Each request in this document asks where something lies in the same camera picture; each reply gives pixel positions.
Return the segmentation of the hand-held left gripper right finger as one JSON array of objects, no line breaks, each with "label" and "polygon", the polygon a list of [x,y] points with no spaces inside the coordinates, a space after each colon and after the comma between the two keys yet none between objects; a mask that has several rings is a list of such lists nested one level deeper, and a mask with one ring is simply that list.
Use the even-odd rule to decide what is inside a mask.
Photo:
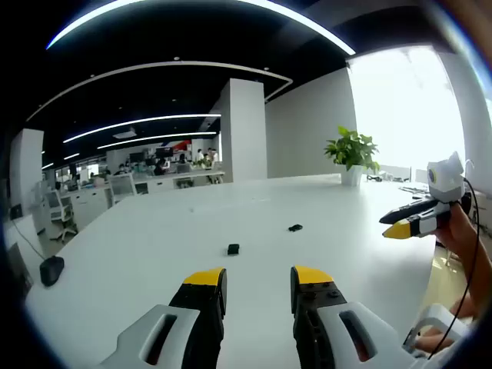
[{"label": "hand-held left gripper right finger", "polygon": [[323,271],[291,268],[293,336],[302,368],[416,368],[397,332],[359,302],[346,301]]}]

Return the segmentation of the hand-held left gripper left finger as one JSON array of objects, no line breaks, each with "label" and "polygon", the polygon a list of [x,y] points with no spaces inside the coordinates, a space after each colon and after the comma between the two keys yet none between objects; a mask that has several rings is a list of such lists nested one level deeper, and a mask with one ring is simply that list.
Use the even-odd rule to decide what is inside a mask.
[{"label": "hand-held left gripper left finger", "polygon": [[215,368],[224,339],[225,268],[185,278],[167,305],[159,304],[122,331],[101,368]]}]

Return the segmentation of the person's right hand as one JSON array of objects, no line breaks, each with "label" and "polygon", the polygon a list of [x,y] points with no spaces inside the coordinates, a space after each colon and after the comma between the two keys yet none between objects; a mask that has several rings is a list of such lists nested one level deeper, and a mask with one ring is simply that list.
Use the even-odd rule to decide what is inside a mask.
[{"label": "person's right hand", "polygon": [[444,247],[460,258],[474,253],[477,232],[458,203],[451,205],[449,220],[441,222],[434,234]]}]

